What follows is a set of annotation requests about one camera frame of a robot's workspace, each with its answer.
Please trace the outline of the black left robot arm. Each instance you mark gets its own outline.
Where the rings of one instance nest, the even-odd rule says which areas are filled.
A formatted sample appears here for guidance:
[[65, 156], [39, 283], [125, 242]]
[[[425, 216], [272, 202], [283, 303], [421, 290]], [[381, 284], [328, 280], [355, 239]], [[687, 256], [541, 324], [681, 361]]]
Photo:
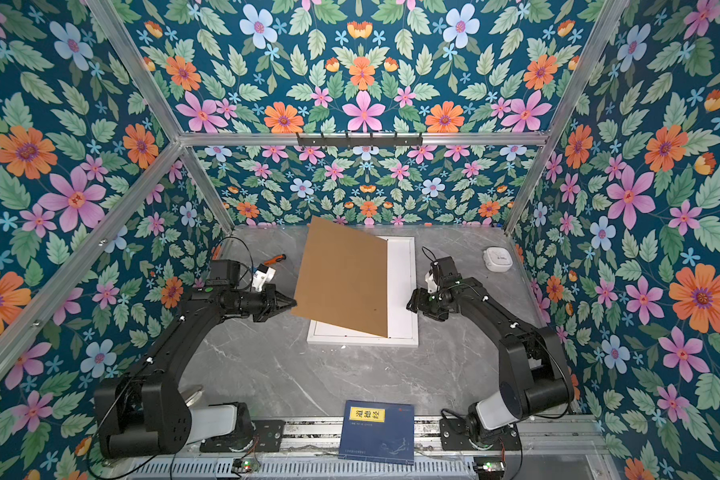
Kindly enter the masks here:
[[233, 260], [212, 261], [205, 284], [181, 297], [176, 315], [147, 353], [124, 375], [101, 382], [94, 405], [104, 458], [175, 454], [216, 437], [229, 437], [240, 448], [253, 442], [245, 403], [190, 406], [179, 389], [187, 365], [216, 326], [229, 319], [261, 323], [296, 306], [274, 285], [274, 268], [259, 265], [244, 286], [241, 267]]

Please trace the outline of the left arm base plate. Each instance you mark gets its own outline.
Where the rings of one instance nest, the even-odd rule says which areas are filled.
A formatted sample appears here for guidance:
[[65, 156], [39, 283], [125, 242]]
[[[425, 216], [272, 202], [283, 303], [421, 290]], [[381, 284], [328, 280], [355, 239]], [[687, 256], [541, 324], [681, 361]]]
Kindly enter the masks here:
[[275, 453], [280, 450], [286, 422], [283, 420], [238, 421], [231, 433], [201, 443], [203, 453]]

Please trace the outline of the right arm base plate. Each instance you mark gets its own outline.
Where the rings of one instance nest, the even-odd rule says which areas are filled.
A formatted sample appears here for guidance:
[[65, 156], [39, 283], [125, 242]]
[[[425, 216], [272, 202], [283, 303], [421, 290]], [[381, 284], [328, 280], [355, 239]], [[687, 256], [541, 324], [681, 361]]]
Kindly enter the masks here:
[[445, 451], [519, 452], [522, 449], [516, 424], [486, 430], [475, 418], [441, 412], [439, 429], [441, 447]]

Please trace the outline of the brown frame backing board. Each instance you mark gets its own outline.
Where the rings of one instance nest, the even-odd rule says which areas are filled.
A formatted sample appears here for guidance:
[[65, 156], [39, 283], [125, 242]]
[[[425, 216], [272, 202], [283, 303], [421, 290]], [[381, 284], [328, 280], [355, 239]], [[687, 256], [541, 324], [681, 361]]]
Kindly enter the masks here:
[[387, 258], [385, 239], [314, 217], [303, 249], [294, 314], [385, 337]]

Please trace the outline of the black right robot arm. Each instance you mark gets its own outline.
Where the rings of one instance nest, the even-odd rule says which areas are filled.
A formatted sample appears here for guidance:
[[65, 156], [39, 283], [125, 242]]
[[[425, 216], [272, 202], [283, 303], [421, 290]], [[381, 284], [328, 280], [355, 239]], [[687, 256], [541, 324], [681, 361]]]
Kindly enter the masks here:
[[435, 259], [425, 276], [426, 286], [415, 289], [406, 305], [443, 322], [452, 313], [474, 323], [497, 349], [498, 391], [474, 403], [459, 419], [475, 443], [506, 427], [574, 400], [574, 387], [565, 352], [547, 326], [533, 325], [501, 305], [475, 278], [464, 278], [450, 257]]

